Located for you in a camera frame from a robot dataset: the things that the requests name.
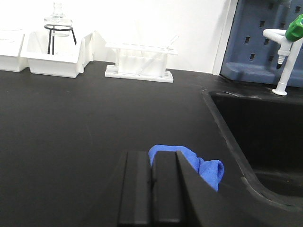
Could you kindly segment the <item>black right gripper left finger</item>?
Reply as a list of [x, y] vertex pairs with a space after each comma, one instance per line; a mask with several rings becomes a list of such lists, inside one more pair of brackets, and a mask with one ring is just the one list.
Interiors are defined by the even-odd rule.
[[147, 152], [127, 153], [117, 223], [151, 224], [151, 165]]

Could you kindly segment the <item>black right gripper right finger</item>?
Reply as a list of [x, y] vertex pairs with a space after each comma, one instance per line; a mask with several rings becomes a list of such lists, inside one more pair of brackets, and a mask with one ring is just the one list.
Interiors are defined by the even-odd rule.
[[190, 200], [187, 176], [203, 186], [206, 182], [194, 171], [181, 151], [160, 151], [152, 165], [153, 224], [155, 227], [205, 227], [199, 209]]

